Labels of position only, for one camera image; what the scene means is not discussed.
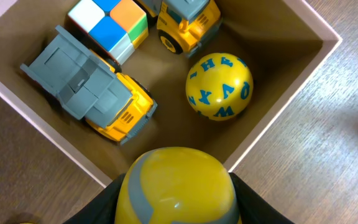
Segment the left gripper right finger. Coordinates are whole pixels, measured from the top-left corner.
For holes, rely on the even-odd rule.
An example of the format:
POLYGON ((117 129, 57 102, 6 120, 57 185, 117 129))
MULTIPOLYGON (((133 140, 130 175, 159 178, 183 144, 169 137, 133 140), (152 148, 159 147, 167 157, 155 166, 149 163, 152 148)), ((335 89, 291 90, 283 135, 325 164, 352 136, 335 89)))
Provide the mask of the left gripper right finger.
POLYGON ((267 203, 235 173, 229 173, 236 192, 239 213, 243 223, 294 224, 267 203))

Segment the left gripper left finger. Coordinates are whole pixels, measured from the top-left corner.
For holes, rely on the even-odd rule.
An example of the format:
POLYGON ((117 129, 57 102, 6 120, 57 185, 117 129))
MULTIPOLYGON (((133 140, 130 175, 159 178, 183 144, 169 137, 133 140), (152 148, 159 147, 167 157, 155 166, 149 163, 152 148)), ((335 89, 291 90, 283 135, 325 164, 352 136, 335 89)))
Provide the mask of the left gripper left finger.
POLYGON ((64 224, 114 224, 117 200, 124 177, 125 173, 119 175, 64 224))

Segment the yellow grey toy truck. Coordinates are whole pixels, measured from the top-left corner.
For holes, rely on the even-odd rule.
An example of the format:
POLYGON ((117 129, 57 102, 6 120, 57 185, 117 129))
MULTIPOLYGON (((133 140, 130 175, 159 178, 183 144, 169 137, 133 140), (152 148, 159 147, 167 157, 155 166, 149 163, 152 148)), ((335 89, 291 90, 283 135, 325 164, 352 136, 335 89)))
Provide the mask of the yellow grey toy truck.
POLYGON ((62 26, 30 64, 20 69, 78 120, 104 137, 124 144, 147 124, 157 103, 136 79, 122 73, 62 26))

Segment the yellow ball blue letters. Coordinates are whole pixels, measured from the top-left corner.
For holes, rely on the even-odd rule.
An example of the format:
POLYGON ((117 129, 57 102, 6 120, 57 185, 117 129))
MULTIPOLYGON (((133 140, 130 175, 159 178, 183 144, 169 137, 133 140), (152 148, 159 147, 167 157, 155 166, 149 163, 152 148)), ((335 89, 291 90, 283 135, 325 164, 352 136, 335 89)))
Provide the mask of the yellow ball blue letters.
POLYGON ((199 59, 188 72, 186 99, 200 115, 225 121, 242 112, 252 98, 254 81, 246 63, 228 53, 199 59))

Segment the colourful puzzle cube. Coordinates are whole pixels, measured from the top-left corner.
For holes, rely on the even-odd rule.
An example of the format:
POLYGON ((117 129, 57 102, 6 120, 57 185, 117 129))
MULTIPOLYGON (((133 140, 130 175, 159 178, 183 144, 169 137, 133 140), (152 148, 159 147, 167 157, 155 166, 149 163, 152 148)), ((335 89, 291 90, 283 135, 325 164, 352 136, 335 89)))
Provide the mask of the colourful puzzle cube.
POLYGON ((147 14, 133 0, 80 0, 68 17, 119 65, 149 34, 147 14))

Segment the yellow grey toy loader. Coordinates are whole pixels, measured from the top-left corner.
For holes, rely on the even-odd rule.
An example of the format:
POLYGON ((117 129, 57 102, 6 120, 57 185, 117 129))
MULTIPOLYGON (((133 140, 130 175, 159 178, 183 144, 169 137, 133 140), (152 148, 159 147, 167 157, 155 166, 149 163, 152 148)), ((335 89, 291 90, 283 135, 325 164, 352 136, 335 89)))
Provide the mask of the yellow grey toy loader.
POLYGON ((219 30, 223 17, 214 0, 137 0, 158 38, 173 54, 191 57, 219 30))

